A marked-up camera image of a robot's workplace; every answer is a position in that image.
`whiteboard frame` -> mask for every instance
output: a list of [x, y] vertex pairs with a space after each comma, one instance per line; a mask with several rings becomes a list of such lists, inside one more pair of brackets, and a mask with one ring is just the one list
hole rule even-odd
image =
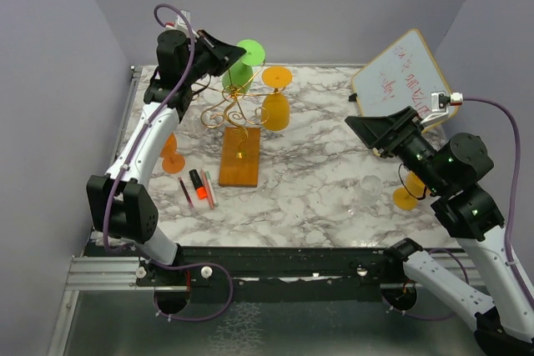
[[[423, 46], [425, 47], [425, 50], [426, 50], [426, 53], [428, 54], [428, 56], [431, 58], [431, 61], [432, 61], [432, 64], [434, 64], [434, 67], [436, 68], [436, 71], [438, 73], [438, 75], [440, 76], [441, 78], [441, 81], [443, 82], [443, 85], [445, 86], [447, 92], [449, 94], [452, 93], [451, 91], [451, 88], [449, 87], [449, 83], [445, 80], [445, 77], [443, 76], [443, 73], [441, 72], [440, 70], [440, 67], [437, 65], [437, 62], [436, 60], [434, 59], [434, 55], [432, 55], [432, 52], [431, 50], [428, 48], [428, 45], [426, 44], [426, 40], [425, 38], [423, 37], [423, 35], [421, 34], [421, 31], [419, 31], [419, 29], [417, 28], [412, 28], [410, 29], [408, 32], [406, 32], [404, 35], [402, 35], [400, 38], [398, 38], [396, 41], [394, 41], [390, 46], [388, 46], [386, 49], [384, 49], [382, 52], [380, 52], [380, 54], [378, 56], [376, 56], [375, 58], [373, 58], [370, 62], [368, 62], [365, 67], [361, 68], [356, 74], [354, 74], [352, 76], [352, 80], [351, 80], [351, 84], [352, 84], [352, 91], [356, 94], [356, 103], [358, 103], [358, 109], [360, 110], [360, 115], [362, 117], [365, 117], [365, 114], [364, 114], [364, 110], [363, 108], [361, 107], [361, 104], [360, 104], [360, 98], [358, 97], [358, 91], [356, 90], [356, 87], [355, 87], [355, 84], [354, 84], [354, 78], [356, 77], [356, 75], [358, 75], [359, 73], [361, 73], [362, 71], [364, 71], [367, 67], [369, 67], [376, 59], [378, 59], [380, 56], [382, 56], [384, 53], [386, 53], [388, 50], [390, 50], [391, 48], [393, 48], [398, 42], [400, 42], [406, 35], [408, 35], [409, 33], [412, 33], [412, 32], [415, 32], [417, 33], [417, 35], [419, 36], [419, 39], [423, 42]], [[441, 121], [440, 123], [436, 123], [436, 124], [433, 124], [427, 128], [425, 128], [425, 130], [423, 132], [426, 132], [434, 127], [437, 127], [441, 124], [443, 124], [445, 121], [447, 121], [449, 118], [453, 118], [454, 116], [456, 116], [456, 113], [458, 113], [458, 107], [455, 107], [454, 108], [454, 111], [449, 114], [449, 117], [447, 117], [446, 120], [443, 120]]]

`white marble surface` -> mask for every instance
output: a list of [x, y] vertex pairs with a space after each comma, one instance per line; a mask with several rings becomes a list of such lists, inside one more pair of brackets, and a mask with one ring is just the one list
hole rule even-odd
[[[125, 139], [138, 121], [153, 70], [143, 71]], [[357, 69], [290, 70], [294, 80], [285, 91], [291, 105], [290, 125], [278, 133], [262, 128], [257, 188], [219, 187], [224, 129], [204, 131], [198, 119], [204, 108], [220, 101], [220, 94], [205, 91], [192, 103], [176, 131], [185, 169], [171, 176], [158, 162], [149, 185], [163, 231], [182, 245], [384, 247], [409, 236], [425, 247], [457, 246], [434, 218], [431, 199], [410, 212], [393, 204], [391, 194], [400, 186], [399, 161], [377, 158], [346, 126], [345, 117], [358, 113], [355, 103], [347, 101]], [[214, 78], [211, 86], [220, 88], [219, 80]], [[257, 82], [250, 91], [267, 92], [267, 88]], [[253, 110], [262, 101], [243, 101], [244, 109]], [[435, 142], [440, 140], [439, 133], [433, 137]], [[196, 198], [188, 174], [192, 168], [211, 173], [219, 198], [215, 210]], [[346, 210], [354, 197], [353, 187], [367, 174], [381, 178], [384, 192], [376, 205], [351, 217]], [[196, 216], [189, 211], [178, 176], [194, 200]]]

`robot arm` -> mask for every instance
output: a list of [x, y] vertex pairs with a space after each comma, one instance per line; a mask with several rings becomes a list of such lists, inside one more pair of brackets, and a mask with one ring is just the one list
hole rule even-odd
[[[184, 31], [177, 20], [158, 36], [157, 74], [144, 94], [138, 125], [105, 175], [93, 175], [87, 183], [95, 229], [104, 231], [106, 206], [112, 202], [106, 222], [109, 236], [132, 242], [149, 258], [166, 265], [179, 264], [179, 245], [158, 228], [158, 209], [147, 191], [154, 165], [189, 107], [193, 97], [191, 85], [206, 74], [222, 75], [245, 53], [243, 48], [198, 31], [191, 69], [179, 90], [167, 99], [183, 77], [189, 59], [190, 38]], [[116, 191], [111, 194], [113, 186]]]
[[[486, 146], [477, 136], [458, 133], [436, 151], [421, 136], [425, 126], [447, 113], [452, 101], [461, 104], [461, 95], [438, 93], [434, 113], [423, 121], [413, 108], [383, 118], [348, 117], [345, 121], [381, 157], [399, 157], [437, 198], [431, 205], [437, 219], [476, 265], [495, 307], [486, 295], [447, 276], [442, 268], [432, 268], [436, 264], [421, 247], [412, 247], [408, 253], [392, 252], [405, 275], [455, 310], [475, 331], [486, 354], [534, 354], [534, 308], [506, 261], [504, 218], [493, 198], [478, 185], [493, 168]], [[392, 248], [405, 248], [404, 241]], [[534, 293], [521, 264], [514, 263], [528, 291]]]

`metal screw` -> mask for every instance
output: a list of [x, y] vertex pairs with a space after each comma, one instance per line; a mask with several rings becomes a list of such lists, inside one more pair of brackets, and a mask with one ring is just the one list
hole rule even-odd
[[203, 277], [203, 278], [206, 278], [208, 279], [209, 277], [211, 277], [211, 275], [214, 273], [214, 270], [211, 269], [210, 266], [204, 266], [202, 267], [202, 269], [200, 270], [200, 275]]
[[358, 267], [356, 269], [356, 273], [360, 276], [360, 277], [364, 277], [367, 275], [368, 271], [367, 271], [367, 268], [363, 268], [363, 267]]
[[141, 279], [145, 278], [147, 275], [147, 270], [144, 269], [144, 267], [139, 267], [137, 270], [135, 270], [135, 277]]

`glass cup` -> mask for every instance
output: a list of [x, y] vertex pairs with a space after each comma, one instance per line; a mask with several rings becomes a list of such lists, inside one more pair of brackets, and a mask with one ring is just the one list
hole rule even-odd
[[355, 196], [350, 203], [347, 213], [354, 216], [361, 208], [368, 208], [378, 202], [384, 185], [375, 175], [365, 175], [355, 186]]

